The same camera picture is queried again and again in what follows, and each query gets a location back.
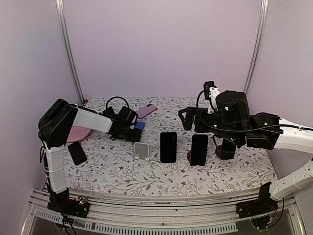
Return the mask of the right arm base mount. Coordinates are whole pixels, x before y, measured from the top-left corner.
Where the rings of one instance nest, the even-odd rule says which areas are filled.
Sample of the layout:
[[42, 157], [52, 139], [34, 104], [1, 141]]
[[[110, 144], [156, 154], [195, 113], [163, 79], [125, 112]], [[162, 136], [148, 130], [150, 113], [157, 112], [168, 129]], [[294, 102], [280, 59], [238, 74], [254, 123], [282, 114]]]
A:
[[277, 218], [278, 202], [270, 198], [270, 186], [271, 182], [262, 185], [259, 189], [257, 199], [236, 204], [236, 213], [239, 218], [247, 218], [267, 212], [273, 212], [273, 215], [270, 215], [267, 221], [264, 219], [255, 219], [255, 221], [252, 222], [254, 228], [260, 231], [274, 227], [281, 220], [285, 209], [285, 199], [282, 199], [281, 213], [278, 219], [273, 222]]

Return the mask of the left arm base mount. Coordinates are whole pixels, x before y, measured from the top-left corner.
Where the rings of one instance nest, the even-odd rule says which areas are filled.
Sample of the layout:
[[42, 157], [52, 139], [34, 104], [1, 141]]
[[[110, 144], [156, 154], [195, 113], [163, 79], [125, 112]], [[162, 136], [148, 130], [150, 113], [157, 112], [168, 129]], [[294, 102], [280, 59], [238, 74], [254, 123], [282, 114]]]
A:
[[86, 198], [81, 196], [75, 199], [70, 199], [69, 191], [66, 190], [58, 194], [55, 192], [50, 193], [47, 208], [51, 211], [56, 211], [66, 215], [87, 218], [90, 203]]

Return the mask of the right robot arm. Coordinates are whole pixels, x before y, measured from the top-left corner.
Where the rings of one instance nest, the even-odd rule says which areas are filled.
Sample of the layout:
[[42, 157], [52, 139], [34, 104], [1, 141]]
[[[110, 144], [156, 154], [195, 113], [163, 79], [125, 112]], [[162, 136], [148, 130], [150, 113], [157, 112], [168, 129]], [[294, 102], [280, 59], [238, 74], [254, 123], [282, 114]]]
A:
[[216, 96], [203, 90], [209, 108], [187, 107], [178, 116], [185, 130], [213, 133], [222, 139], [215, 153], [221, 160], [232, 159], [236, 149], [247, 146], [266, 150], [290, 149], [313, 152], [313, 130], [277, 115], [251, 115], [244, 92], [224, 91]]

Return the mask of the dark round base stand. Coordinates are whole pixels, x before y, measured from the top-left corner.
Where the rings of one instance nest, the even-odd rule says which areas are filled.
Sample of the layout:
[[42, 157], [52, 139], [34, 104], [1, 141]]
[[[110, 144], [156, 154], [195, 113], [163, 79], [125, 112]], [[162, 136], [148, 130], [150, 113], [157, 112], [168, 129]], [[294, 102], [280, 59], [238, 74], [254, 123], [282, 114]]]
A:
[[187, 153], [187, 159], [189, 162], [191, 162], [191, 150], [189, 150]]

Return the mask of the teal phone dark screen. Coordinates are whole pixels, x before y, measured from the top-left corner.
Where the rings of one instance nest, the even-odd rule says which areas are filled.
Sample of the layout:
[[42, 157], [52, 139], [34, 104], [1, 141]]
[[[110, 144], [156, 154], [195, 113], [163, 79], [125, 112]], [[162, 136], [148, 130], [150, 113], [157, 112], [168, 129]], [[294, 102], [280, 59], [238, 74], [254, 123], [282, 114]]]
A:
[[191, 143], [190, 165], [205, 165], [208, 135], [193, 135]]

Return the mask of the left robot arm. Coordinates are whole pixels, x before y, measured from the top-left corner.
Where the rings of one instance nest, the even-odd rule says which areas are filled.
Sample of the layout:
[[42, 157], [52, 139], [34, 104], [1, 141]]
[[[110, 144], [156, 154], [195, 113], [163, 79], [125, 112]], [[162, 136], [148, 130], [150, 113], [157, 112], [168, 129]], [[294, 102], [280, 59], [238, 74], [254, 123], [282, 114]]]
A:
[[90, 131], [108, 134], [112, 140], [138, 142], [141, 130], [135, 128], [138, 113], [128, 105], [115, 114], [112, 107], [97, 112], [59, 98], [41, 117], [38, 137], [42, 142], [40, 160], [49, 179], [53, 203], [61, 212], [69, 212], [73, 203], [62, 192], [67, 190], [63, 152], [66, 144], [85, 139]]

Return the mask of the white silver stand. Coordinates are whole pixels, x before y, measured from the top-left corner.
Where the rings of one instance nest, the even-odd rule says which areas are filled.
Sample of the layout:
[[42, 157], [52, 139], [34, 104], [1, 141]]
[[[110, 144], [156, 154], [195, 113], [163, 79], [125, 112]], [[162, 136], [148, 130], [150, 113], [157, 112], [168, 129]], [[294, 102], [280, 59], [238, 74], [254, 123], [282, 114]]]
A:
[[134, 161], [147, 164], [150, 159], [150, 145], [148, 143], [134, 143]]

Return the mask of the blue phone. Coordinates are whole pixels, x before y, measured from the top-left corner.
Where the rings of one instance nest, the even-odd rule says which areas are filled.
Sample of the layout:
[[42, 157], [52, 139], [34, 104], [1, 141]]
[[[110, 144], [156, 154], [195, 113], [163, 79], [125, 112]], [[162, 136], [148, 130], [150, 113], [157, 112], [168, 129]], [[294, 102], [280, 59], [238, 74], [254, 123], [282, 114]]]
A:
[[134, 128], [138, 129], [138, 130], [140, 130], [142, 132], [144, 130], [144, 128], [145, 128], [145, 123], [141, 122], [141, 121], [138, 121], [138, 122], [135, 123]]
[[163, 164], [175, 163], [177, 159], [177, 133], [160, 133], [160, 161]]

